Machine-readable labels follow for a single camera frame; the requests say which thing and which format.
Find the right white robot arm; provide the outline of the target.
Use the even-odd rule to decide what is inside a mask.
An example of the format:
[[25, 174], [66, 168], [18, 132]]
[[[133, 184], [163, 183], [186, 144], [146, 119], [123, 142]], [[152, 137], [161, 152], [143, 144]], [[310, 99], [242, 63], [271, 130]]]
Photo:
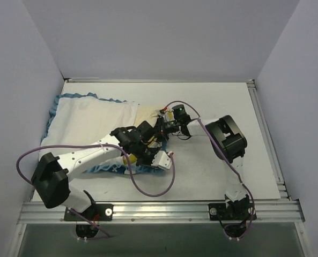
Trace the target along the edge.
[[243, 159], [247, 148], [247, 139], [234, 119], [226, 115], [220, 119], [203, 121], [200, 117], [192, 119], [186, 113], [185, 106], [172, 107], [173, 119], [166, 117], [167, 109], [159, 112], [155, 128], [160, 136], [168, 140], [169, 134], [181, 133], [187, 138], [206, 136], [216, 156], [227, 169], [225, 187], [225, 213], [231, 219], [237, 219], [251, 210], [251, 193], [244, 184]]

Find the cream yellow pillow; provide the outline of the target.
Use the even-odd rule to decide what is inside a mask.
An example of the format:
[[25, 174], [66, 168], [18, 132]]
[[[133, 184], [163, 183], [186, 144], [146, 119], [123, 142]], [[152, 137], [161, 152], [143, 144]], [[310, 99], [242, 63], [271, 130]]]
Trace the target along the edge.
[[158, 147], [159, 151], [164, 150], [168, 141], [158, 141], [154, 138], [154, 126], [159, 117], [160, 109], [151, 105], [140, 105], [137, 109], [134, 124], [128, 127], [121, 128], [120, 136], [118, 137], [119, 146], [122, 142], [134, 141], [148, 145], [149, 147]]

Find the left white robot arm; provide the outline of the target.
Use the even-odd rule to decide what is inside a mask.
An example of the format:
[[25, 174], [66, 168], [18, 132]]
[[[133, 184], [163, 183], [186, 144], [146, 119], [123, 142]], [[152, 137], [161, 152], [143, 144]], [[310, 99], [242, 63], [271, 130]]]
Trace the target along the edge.
[[55, 156], [44, 154], [33, 176], [32, 184], [48, 209], [63, 205], [76, 211], [83, 220], [97, 213], [97, 206], [87, 191], [80, 191], [70, 182], [86, 170], [115, 158], [136, 158], [137, 165], [158, 167], [164, 152], [160, 147], [149, 147], [155, 129], [142, 122], [140, 127], [118, 127], [93, 145]]

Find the blue white pillowcase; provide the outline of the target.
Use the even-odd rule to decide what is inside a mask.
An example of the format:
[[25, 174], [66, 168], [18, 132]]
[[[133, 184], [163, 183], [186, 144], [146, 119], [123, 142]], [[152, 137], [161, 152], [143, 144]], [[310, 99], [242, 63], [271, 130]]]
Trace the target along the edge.
[[117, 127], [133, 125], [140, 105], [162, 109], [155, 104], [102, 99], [94, 93], [57, 95], [41, 146], [92, 145]]

